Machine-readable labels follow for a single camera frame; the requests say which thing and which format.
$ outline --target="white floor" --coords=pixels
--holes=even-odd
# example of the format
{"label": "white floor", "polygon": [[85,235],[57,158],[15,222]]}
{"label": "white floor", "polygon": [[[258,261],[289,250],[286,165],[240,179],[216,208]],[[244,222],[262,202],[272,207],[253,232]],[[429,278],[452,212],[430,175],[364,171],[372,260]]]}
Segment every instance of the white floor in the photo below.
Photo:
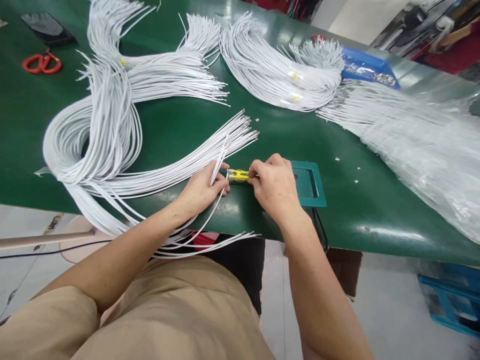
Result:
{"label": "white floor", "polygon": [[[0,205],[0,239],[41,235],[57,213]],[[65,214],[57,233],[73,215]],[[35,252],[54,251],[58,245]],[[266,242],[261,327],[278,360],[302,359],[284,244]],[[33,253],[32,247],[0,256]],[[0,259],[0,320],[18,310],[70,263],[60,254]],[[376,359],[480,359],[472,337],[435,324],[420,292],[412,259],[365,254],[352,307]]]}

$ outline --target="black cord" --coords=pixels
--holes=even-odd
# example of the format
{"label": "black cord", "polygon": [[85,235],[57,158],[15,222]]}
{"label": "black cord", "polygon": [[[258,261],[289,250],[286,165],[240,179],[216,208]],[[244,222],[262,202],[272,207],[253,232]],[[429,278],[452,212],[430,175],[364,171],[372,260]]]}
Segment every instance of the black cord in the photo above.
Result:
{"label": "black cord", "polygon": [[[329,240],[327,239],[327,233],[325,232],[325,228],[324,228],[324,223],[322,222],[322,219],[320,218],[320,214],[319,214],[319,211],[317,210],[316,207],[312,208],[311,210],[313,212],[313,215],[315,215],[315,217],[317,218],[318,222],[320,223],[320,227],[321,227],[321,233],[322,233],[322,237],[323,239],[325,240],[325,244],[322,244],[323,246],[323,250],[325,252],[328,251],[329,249]],[[319,232],[319,228],[317,227],[317,222],[315,220],[313,220],[313,225],[315,226],[315,230],[318,234],[320,234]]]}
{"label": "black cord", "polygon": [[77,245],[77,246],[72,246],[66,249],[61,249],[57,251],[49,251],[49,252],[31,252],[28,254],[18,254],[18,255],[7,255],[7,256],[0,256],[1,259],[10,259],[10,258],[23,258],[23,257],[29,257],[29,256],[37,256],[37,255],[52,255],[52,254],[58,254],[58,253],[63,253],[68,250],[73,250],[73,249],[78,249],[78,248],[83,248],[84,246],[89,246],[89,245],[94,245],[94,244],[101,244],[101,243],[109,243],[112,240],[102,240],[102,241],[94,241],[94,242],[87,242],[82,245]]}

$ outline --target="blue crate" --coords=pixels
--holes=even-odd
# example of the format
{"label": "blue crate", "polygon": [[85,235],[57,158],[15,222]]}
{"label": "blue crate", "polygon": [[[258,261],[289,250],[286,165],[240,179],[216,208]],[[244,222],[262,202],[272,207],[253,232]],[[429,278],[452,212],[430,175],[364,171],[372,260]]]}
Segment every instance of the blue crate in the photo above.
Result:
{"label": "blue crate", "polygon": [[400,90],[400,84],[395,77],[392,68],[385,60],[379,59],[378,57],[368,55],[362,51],[353,50],[348,47],[343,47],[343,59],[345,60],[345,66],[353,64],[357,67],[363,67],[372,70],[371,74],[356,74],[343,70],[341,72],[342,79],[359,79],[369,82],[374,82],[373,72],[376,74],[388,74],[395,79],[395,84],[391,87],[397,90]]}

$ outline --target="wire bundle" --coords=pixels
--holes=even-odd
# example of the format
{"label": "wire bundle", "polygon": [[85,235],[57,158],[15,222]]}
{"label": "wire bundle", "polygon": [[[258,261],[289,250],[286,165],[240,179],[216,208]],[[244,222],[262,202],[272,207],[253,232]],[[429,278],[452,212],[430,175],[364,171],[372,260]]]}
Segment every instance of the wire bundle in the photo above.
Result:
{"label": "wire bundle", "polygon": [[[203,64],[204,55],[217,46],[220,32],[219,27],[217,32],[209,31],[214,23],[207,18],[187,16],[191,27],[185,29],[184,43],[176,52],[139,57],[120,54],[120,38],[154,9],[136,1],[92,1],[88,39],[96,56],[90,60],[82,54],[86,64],[81,72],[83,78],[88,78],[91,95],[57,114],[43,140],[43,156],[50,171],[65,185],[82,214],[96,228],[114,236],[145,219],[124,199],[168,189],[216,160],[213,184],[222,161],[258,137],[257,131],[251,131],[250,119],[242,110],[183,159],[156,170],[126,172],[140,154],[143,141],[134,103],[191,96],[222,104],[227,95],[220,91],[225,84],[217,82]],[[200,230],[210,220],[221,195]],[[106,199],[130,224],[116,219],[94,197]],[[168,259],[186,256],[171,251],[188,247],[195,238],[196,235],[182,243],[192,234],[186,227],[195,218],[176,229],[156,256]],[[221,243],[206,245],[201,252],[254,236],[241,233]]]}
{"label": "wire bundle", "polygon": [[[218,52],[221,30],[207,17],[187,14],[188,30],[180,17],[185,35],[177,51],[145,56],[120,53],[121,38],[155,9],[138,1],[92,0],[87,37],[96,59],[120,64],[128,71],[135,102],[186,96],[225,103],[228,93],[221,89],[226,84],[217,81],[204,65]],[[80,80],[88,76],[88,69],[81,73]]]}
{"label": "wire bundle", "polygon": [[233,76],[253,96],[309,112],[327,104],[342,80],[342,48],[326,43],[310,41],[301,49],[292,47],[289,58],[267,43],[260,25],[246,12],[220,35],[220,52]]}
{"label": "wire bundle", "polygon": [[461,101],[436,103],[348,80],[316,113],[357,135],[409,189],[480,244],[480,125]]}

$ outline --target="black phone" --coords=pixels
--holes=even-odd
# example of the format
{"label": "black phone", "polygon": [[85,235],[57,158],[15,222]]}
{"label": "black phone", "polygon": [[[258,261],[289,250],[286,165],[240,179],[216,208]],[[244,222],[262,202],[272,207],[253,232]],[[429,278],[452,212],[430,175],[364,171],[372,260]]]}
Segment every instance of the black phone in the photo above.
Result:
{"label": "black phone", "polygon": [[20,18],[49,47],[77,42],[48,12],[25,13]]}

